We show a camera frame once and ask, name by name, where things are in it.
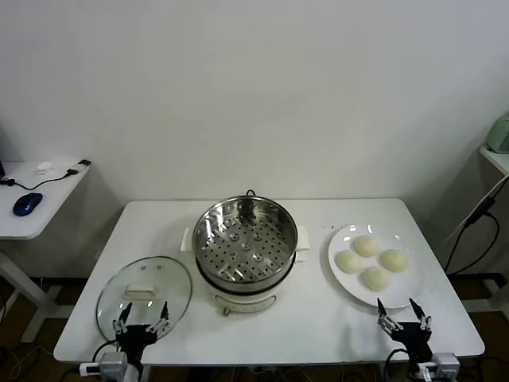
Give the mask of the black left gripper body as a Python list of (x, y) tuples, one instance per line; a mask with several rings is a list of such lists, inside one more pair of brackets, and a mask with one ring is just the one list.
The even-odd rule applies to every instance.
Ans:
[(150, 325), (127, 325), (116, 329), (115, 339), (120, 350), (126, 354), (128, 363), (140, 363), (145, 347), (157, 341), (157, 334)]

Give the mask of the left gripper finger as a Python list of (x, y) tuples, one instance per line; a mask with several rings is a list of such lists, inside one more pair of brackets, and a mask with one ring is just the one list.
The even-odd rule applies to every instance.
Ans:
[(169, 326), (169, 310), (168, 303), (165, 302), (162, 307), (159, 319), (152, 325), (150, 325), (146, 332), (164, 332)]
[(119, 315), (119, 318), (115, 319), (112, 322), (113, 329), (115, 332), (126, 332), (127, 331), (126, 321), (130, 315), (131, 309), (132, 309), (132, 303), (129, 302), (127, 304), (127, 306), (122, 310), (121, 314)]

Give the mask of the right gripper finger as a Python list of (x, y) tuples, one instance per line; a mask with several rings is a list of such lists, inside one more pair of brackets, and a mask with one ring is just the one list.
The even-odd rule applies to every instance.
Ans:
[(426, 316), (424, 313), (424, 310), (411, 298), (410, 299), (410, 305), (417, 317), (417, 319), (420, 322), (420, 329), (425, 331), (431, 330), (431, 317)]
[(388, 314), (387, 311), (379, 298), (377, 298), (378, 306), (378, 324), (385, 333), (393, 333), (400, 331), (402, 326), (394, 321)]

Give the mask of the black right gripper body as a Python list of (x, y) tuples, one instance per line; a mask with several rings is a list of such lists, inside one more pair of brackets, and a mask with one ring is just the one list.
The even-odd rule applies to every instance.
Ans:
[(413, 364), (429, 362), (432, 360), (433, 353), (428, 345), (431, 337), (431, 331), (421, 329), (417, 322), (401, 322), (401, 329), (394, 329), (390, 338), (403, 344), (409, 360)]

